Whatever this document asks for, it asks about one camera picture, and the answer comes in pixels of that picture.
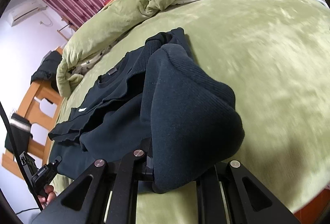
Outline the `person's left hand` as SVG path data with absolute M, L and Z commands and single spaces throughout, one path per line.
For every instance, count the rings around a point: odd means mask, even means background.
M 48 195 L 47 197 L 38 196 L 38 199 L 43 208 L 46 208 L 56 197 L 57 194 L 54 192 L 54 187 L 52 185 L 46 185 L 44 187 L 44 192 Z

